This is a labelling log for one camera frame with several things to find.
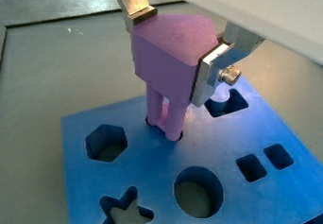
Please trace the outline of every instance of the oval hole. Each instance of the oval hole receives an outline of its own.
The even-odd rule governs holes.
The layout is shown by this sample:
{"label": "oval hole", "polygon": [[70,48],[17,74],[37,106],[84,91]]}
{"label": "oval hole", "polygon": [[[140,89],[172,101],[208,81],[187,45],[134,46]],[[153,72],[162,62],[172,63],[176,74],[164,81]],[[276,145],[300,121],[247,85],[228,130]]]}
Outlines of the oval hole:
{"label": "oval hole", "polygon": [[208,218],[223,203],[223,188],[216,175],[204,167],[192,166],[177,175],[173,194],[181,210],[195,218]]}

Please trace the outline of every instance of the square hole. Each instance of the square hole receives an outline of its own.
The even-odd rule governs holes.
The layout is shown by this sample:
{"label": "square hole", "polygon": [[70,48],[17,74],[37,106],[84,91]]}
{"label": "square hole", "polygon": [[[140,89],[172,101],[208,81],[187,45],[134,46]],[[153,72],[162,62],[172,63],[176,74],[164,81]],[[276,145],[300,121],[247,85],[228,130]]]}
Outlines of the square hole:
{"label": "square hole", "polygon": [[215,118],[248,108],[248,104],[236,89],[229,89],[228,94],[225,102],[208,99],[204,103],[208,113]]}
{"label": "square hole", "polygon": [[236,163],[247,181],[253,182],[267,175],[265,169],[253,154],[239,158]]}
{"label": "square hole", "polygon": [[289,157],[281,145],[272,145],[265,148],[265,156],[268,157],[276,169],[281,170],[293,165],[293,160]]}

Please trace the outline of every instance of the sorting board hole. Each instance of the sorting board hole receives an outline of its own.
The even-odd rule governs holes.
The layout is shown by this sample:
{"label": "sorting board hole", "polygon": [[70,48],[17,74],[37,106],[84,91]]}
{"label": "sorting board hole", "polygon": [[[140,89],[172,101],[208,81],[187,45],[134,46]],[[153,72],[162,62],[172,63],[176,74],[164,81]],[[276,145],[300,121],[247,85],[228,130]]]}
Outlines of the sorting board hole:
{"label": "sorting board hole", "polygon": [[100,125],[85,138],[86,156],[92,160],[112,162],[126,149],[126,136],[122,128]]}
{"label": "sorting board hole", "polygon": [[293,160],[281,145],[267,147],[264,152],[276,169],[281,170],[293,165]]}
{"label": "sorting board hole", "polygon": [[253,154],[239,158],[236,163],[247,181],[253,182],[267,175],[265,169]]}
{"label": "sorting board hole", "polygon": [[212,117],[219,117],[248,107],[248,104],[236,89],[229,89],[228,94],[229,97],[224,102],[217,102],[212,99],[205,101],[204,106]]}
{"label": "sorting board hole", "polygon": [[223,188],[216,175],[192,166],[177,175],[173,195],[181,210],[195,218],[208,218],[223,204]]}
{"label": "sorting board hole", "polygon": [[153,219],[152,210],[137,206],[137,189],[130,186],[120,199],[101,197],[100,205],[105,213],[104,224],[148,223]]}
{"label": "sorting board hole", "polygon": [[307,221],[304,224],[321,224],[323,223],[323,214],[316,216],[313,219]]}

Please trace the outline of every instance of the blue board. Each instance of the blue board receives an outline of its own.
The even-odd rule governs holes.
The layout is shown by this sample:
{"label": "blue board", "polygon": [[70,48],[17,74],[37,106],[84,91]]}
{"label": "blue board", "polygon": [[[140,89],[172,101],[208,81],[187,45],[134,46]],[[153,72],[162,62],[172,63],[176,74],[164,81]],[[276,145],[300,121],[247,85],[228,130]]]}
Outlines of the blue board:
{"label": "blue board", "polygon": [[[61,119],[70,224],[109,223],[108,209],[136,196],[150,223],[300,224],[323,214],[321,164],[244,78],[231,96],[208,106],[217,117],[189,107],[176,143],[145,124],[144,96]],[[112,162],[98,157],[104,138],[124,150]],[[211,195],[207,218],[177,205],[173,187],[184,181]]]}

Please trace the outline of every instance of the pink block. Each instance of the pink block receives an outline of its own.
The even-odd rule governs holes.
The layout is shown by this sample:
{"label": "pink block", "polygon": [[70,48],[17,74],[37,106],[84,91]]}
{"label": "pink block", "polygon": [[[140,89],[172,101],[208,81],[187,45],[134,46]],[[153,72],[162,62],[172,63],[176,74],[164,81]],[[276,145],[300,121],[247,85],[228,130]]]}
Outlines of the pink block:
{"label": "pink block", "polygon": [[[191,104],[197,61],[217,43],[213,24],[204,16],[156,15],[133,27],[134,73],[148,84],[148,121],[166,122],[161,130],[172,141]],[[170,102],[166,120],[161,119],[162,96]]]}

